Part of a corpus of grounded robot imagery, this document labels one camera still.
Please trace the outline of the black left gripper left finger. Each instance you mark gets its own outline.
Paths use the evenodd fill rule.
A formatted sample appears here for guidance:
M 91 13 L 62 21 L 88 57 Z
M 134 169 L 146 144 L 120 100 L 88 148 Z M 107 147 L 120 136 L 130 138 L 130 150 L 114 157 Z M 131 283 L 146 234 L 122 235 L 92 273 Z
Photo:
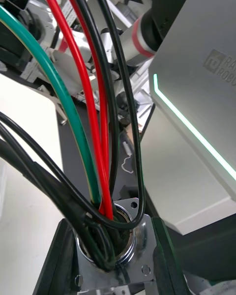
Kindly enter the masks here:
M 72 228 L 62 219 L 56 229 L 34 295 L 76 295 L 78 261 Z

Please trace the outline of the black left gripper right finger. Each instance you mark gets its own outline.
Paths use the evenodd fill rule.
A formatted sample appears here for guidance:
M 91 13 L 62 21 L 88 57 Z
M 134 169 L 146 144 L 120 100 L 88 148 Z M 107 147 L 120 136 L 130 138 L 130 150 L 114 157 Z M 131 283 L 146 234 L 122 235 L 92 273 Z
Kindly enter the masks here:
M 160 217 L 153 217 L 151 220 L 156 239 L 156 247 L 153 252 L 155 294 L 191 294 L 164 221 Z

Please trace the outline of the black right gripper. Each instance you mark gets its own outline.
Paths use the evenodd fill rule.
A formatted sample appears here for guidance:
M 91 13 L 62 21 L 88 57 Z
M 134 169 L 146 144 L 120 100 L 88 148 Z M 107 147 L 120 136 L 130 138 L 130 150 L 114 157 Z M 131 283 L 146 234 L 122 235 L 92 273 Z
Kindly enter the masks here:
M 30 52 L 21 41 L 3 24 L 0 24 L 0 60 L 23 72 L 32 59 Z

